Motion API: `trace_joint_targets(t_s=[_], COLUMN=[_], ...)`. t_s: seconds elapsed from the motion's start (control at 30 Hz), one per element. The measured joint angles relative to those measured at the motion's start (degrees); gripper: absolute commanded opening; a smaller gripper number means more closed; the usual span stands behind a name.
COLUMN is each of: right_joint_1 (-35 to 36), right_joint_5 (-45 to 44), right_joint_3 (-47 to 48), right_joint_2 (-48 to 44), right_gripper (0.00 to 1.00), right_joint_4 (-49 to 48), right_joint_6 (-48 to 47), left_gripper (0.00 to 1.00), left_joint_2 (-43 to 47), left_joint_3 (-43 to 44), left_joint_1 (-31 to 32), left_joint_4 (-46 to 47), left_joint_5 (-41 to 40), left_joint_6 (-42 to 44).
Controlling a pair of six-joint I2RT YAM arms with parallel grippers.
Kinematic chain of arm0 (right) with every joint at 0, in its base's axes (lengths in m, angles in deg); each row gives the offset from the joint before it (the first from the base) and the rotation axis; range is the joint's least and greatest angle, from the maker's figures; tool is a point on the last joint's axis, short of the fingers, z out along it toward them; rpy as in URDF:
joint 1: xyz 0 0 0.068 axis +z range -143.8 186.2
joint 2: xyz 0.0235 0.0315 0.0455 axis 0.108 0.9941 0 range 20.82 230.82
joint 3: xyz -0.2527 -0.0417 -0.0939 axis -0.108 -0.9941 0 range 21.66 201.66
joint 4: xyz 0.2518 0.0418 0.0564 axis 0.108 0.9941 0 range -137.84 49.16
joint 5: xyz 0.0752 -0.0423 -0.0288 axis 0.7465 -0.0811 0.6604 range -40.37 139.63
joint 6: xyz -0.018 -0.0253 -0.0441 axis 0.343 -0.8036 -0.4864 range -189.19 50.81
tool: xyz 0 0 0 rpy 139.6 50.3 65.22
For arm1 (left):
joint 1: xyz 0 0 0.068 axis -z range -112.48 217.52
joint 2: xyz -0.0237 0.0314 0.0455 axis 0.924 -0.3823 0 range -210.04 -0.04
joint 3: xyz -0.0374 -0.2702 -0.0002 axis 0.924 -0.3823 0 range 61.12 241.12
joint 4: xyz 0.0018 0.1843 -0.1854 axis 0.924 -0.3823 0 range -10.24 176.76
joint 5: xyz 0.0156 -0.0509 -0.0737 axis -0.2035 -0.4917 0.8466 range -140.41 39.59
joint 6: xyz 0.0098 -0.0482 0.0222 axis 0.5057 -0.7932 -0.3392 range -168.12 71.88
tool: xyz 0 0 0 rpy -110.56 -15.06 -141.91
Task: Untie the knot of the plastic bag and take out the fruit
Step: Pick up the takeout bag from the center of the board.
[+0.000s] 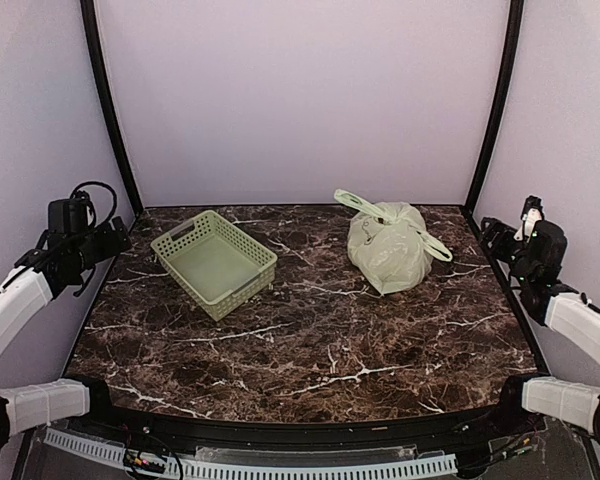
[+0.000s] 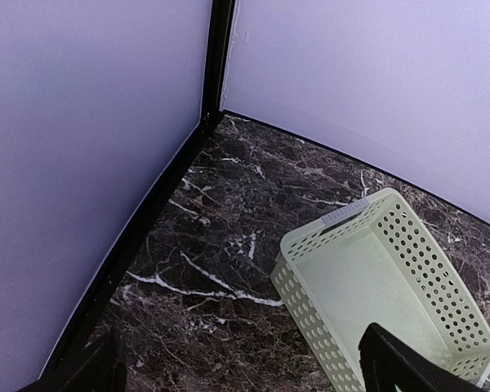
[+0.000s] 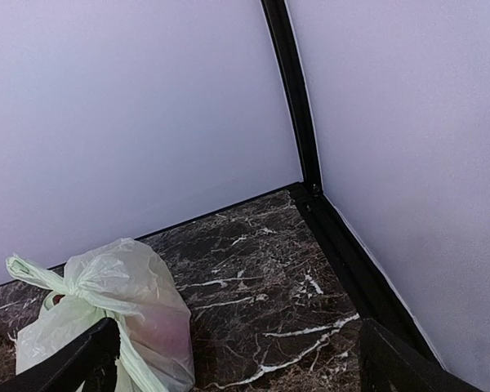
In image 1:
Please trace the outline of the light green plastic bag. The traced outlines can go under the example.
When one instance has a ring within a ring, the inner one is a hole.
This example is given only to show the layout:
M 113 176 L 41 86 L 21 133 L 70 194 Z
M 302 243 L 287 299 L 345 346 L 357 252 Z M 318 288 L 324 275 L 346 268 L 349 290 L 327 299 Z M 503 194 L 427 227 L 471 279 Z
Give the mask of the light green plastic bag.
M 334 199 L 356 211 L 350 221 L 347 254 L 382 296 L 407 291 L 423 282 L 435 259 L 453 260 L 451 251 L 426 227 L 420 211 L 405 202 L 379 202 L 343 189 Z

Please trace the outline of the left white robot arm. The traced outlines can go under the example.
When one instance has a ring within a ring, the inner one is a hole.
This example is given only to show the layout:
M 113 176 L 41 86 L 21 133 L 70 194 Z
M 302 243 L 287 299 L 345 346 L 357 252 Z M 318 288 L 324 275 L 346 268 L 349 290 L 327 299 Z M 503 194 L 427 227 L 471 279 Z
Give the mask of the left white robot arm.
M 0 285 L 0 357 L 27 323 L 66 287 L 81 286 L 82 273 L 131 247 L 121 217 L 70 234 L 43 231 Z M 121 427 L 106 382 L 82 375 L 0 388 L 0 452 L 23 431 L 81 416 L 100 436 Z

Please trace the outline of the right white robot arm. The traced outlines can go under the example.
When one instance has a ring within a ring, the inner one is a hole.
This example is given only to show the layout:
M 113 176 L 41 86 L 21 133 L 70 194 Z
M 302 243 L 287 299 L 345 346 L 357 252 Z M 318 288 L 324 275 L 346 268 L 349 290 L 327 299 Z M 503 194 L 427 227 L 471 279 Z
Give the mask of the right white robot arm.
M 567 338 L 600 366 L 600 308 L 586 293 L 559 280 L 568 245 L 562 228 L 529 213 L 519 228 L 485 217 L 481 243 L 509 266 L 527 315 Z M 600 445 L 600 387 L 547 375 L 511 377 L 503 388 L 502 403 L 491 412 L 490 424 L 501 434 L 514 432 L 534 413 L 583 429 Z

